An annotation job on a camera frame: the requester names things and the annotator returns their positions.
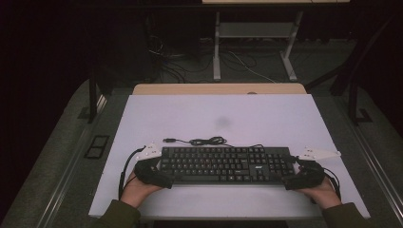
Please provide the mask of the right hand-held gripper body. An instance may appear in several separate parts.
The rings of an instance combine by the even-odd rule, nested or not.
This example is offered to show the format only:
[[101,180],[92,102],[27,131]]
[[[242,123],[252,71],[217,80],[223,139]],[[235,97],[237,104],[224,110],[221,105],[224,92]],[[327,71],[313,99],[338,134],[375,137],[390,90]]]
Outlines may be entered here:
[[340,157],[339,151],[305,147],[303,153],[297,156],[299,164],[298,189],[313,188],[320,185],[325,178],[325,170],[318,161]]

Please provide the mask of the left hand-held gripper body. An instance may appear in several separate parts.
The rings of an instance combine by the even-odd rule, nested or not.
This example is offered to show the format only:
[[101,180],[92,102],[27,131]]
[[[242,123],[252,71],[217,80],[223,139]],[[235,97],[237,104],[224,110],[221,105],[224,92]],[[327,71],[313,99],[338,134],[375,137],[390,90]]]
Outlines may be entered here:
[[135,176],[146,184],[162,185],[163,181],[158,169],[162,151],[158,145],[151,143],[135,156]]

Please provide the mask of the black keyboard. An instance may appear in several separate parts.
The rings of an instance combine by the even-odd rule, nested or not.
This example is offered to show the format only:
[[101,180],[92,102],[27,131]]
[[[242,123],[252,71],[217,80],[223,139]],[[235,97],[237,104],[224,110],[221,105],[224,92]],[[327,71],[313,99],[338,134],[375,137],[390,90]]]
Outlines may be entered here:
[[159,170],[175,184],[281,184],[294,175],[287,147],[164,147]]

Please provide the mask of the person's left hand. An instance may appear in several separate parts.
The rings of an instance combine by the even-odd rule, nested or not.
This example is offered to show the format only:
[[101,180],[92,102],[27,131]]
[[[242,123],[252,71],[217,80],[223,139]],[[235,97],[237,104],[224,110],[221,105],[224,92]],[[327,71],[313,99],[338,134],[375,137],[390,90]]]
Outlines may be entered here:
[[162,190],[160,186],[145,184],[138,180],[134,173],[128,176],[120,201],[139,208],[145,199],[152,193]]

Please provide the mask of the person's right hand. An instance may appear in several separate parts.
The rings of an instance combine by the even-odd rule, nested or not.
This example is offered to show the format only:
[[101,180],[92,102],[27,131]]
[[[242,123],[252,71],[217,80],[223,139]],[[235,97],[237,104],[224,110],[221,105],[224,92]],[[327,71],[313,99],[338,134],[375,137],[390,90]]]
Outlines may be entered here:
[[325,178],[323,182],[316,187],[298,189],[297,191],[311,198],[322,210],[342,204],[328,178]]

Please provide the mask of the white board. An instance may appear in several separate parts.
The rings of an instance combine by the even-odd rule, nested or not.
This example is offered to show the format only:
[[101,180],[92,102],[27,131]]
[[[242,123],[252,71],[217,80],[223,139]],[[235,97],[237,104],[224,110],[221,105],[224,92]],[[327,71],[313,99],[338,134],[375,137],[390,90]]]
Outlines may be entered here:
[[[234,146],[335,150],[308,94],[132,95],[128,98],[106,166],[89,209],[101,216],[118,196],[127,158],[149,143],[178,146],[192,139],[225,138]],[[274,185],[175,185],[148,197],[143,219],[315,219],[320,211],[300,193]]]

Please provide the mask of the black metal stand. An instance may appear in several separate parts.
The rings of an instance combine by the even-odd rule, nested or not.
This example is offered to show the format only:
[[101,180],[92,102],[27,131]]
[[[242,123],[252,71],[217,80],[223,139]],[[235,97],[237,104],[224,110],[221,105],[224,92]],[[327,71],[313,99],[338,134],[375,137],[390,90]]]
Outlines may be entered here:
[[351,83],[349,88],[348,116],[354,125],[371,123],[373,120],[365,108],[357,107],[358,83]]
[[91,74],[88,79],[89,85],[89,118],[88,122],[91,124],[97,115],[97,85],[96,77]]

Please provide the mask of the black floor outlet frame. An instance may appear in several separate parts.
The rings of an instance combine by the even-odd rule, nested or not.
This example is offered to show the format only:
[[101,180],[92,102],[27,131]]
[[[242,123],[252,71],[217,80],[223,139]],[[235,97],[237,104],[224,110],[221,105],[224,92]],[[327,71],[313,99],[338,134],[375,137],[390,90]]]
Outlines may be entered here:
[[91,160],[100,159],[105,152],[108,139],[109,139],[108,135],[96,135],[92,139],[92,142],[91,142],[89,148],[87,149],[84,157],[86,159],[91,159]]

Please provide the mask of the metal floor rail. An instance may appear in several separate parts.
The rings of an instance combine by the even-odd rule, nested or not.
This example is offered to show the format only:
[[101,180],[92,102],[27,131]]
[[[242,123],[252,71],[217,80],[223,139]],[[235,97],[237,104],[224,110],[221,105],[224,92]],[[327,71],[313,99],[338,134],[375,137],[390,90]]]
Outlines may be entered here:
[[359,96],[358,107],[369,121],[353,123],[342,97],[330,97],[320,110],[370,221],[403,228],[403,139],[367,95]]
[[53,190],[49,202],[40,217],[36,228],[51,228],[54,218],[56,217],[60,206],[63,203],[68,188],[70,187],[73,177],[76,173],[77,165],[80,159],[86,152],[88,141],[92,138],[92,133],[95,126],[99,122],[97,114],[101,114],[106,106],[107,99],[101,95],[97,100],[95,107],[90,108],[89,123],[87,123],[78,139],[76,146],[72,152],[71,158],[68,161],[67,167],[63,172],[63,175],[59,178],[59,181]]

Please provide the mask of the white metal table frame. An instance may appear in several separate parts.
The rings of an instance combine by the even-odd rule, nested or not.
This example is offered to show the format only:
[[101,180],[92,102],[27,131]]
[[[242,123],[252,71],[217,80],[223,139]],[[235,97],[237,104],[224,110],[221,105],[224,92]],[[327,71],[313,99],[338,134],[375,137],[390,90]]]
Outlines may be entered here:
[[[346,5],[351,0],[201,0],[208,7],[329,7]],[[299,9],[295,19],[290,22],[222,22],[221,9],[215,12],[214,54],[212,57],[213,80],[221,80],[220,40],[222,38],[280,38],[287,40],[287,46],[279,53],[287,77],[291,82],[297,81],[297,75],[289,56],[297,39],[297,33],[303,18],[303,10]]]

